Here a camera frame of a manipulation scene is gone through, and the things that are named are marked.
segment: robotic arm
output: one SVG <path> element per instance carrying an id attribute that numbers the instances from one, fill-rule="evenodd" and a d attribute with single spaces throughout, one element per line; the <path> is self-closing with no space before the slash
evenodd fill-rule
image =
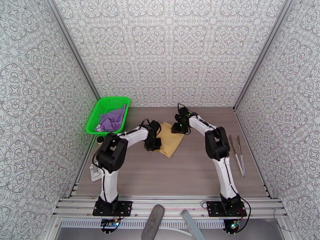
<path id="1" fill-rule="evenodd" d="M 243 210 L 243 203 L 234 185 L 229 163 L 230 146 L 223 127 L 216 127 L 203 120 L 197 113 L 189 111 L 185 106 L 179 108 L 175 115 L 177 123 L 172 133 L 189 134 L 190 128 L 198 130 L 205 139 L 206 153 L 212 159 L 220 182 L 221 206 L 225 215 Z"/>
<path id="2" fill-rule="evenodd" d="M 118 173 L 124 163 L 127 148 L 135 143 L 144 141 L 144 147 L 147 151 L 160 149 L 161 139 L 156 138 L 160 124 L 154 120 L 151 123 L 149 120 L 147 121 L 148 124 L 144 124 L 144 120 L 135 129 L 122 134 L 107 134 L 101 147 L 96 151 L 94 157 L 96 156 L 97 166 L 101 170 L 102 185 L 101 193 L 93 212 L 94 216 L 113 216 L 117 211 Z"/>

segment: purple cloth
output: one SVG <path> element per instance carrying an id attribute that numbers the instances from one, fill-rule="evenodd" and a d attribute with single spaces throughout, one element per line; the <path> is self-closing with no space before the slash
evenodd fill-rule
<path id="1" fill-rule="evenodd" d="M 121 128 L 126 104 L 122 108 L 118 108 L 100 116 L 100 122 L 96 127 L 96 132 L 114 132 Z"/>

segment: green plastic basket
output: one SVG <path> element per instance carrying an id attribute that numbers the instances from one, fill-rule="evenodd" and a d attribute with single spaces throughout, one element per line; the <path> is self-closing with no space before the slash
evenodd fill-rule
<path id="1" fill-rule="evenodd" d="M 94 107 L 92 114 L 86 125 L 86 132 L 88 134 L 95 134 L 97 136 L 106 136 L 110 132 L 96 132 L 95 129 L 100 121 L 100 115 L 107 112 L 111 112 L 117 108 L 123 107 L 125 104 L 126 110 L 123 115 L 121 128 L 113 133 L 121 133 L 123 131 L 124 122 L 126 121 L 128 108 L 130 105 L 130 99 L 125 96 L 107 96 L 98 100 L 96 106 Z"/>

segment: tan cloth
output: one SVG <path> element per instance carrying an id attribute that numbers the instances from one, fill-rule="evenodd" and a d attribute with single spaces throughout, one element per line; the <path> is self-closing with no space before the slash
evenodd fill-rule
<path id="1" fill-rule="evenodd" d="M 161 138 L 160 153 L 167 157 L 172 156 L 184 136 L 184 134 L 171 133 L 171 127 L 171 124 L 164 122 L 161 125 L 161 132 L 157 135 L 157 138 Z"/>

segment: white patterned wall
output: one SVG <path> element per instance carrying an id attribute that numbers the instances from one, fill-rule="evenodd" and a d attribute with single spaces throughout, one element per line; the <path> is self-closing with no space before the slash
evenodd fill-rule
<path id="1" fill-rule="evenodd" d="M 237 114 L 299 239 L 320 239 L 320 0 L 296 0 Z"/>
<path id="2" fill-rule="evenodd" d="M 284 0 L 55 0 L 100 96 L 231 106 Z"/>
<path id="3" fill-rule="evenodd" d="M 43 0 L 0 0 L 0 239 L 41 239 L 95 98 Z"/>

